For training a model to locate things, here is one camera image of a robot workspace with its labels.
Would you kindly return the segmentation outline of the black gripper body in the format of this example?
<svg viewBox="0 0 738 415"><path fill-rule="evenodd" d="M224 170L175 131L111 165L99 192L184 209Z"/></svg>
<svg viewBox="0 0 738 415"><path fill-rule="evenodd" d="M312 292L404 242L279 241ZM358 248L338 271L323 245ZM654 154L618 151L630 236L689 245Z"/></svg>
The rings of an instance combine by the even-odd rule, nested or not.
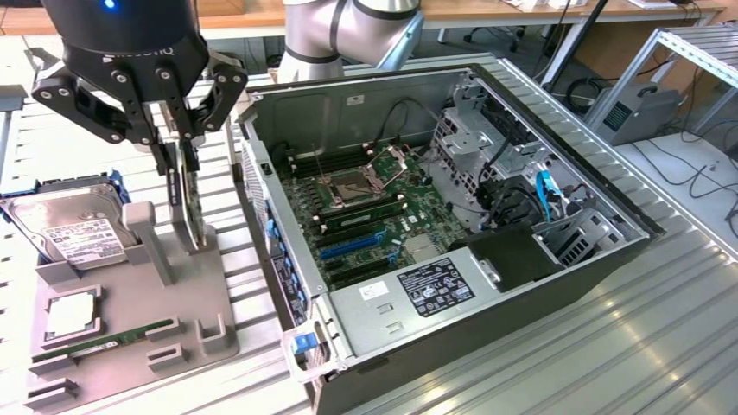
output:
<svg viewBox="0 0 738 415"><path fill-rule="evenodd" d="M123 105L101 90L109 72L132 74L144 109L148 103L184 99L208 63L207 43L187 1L45 1L64 45L57 64L109 105Z"/></svg>

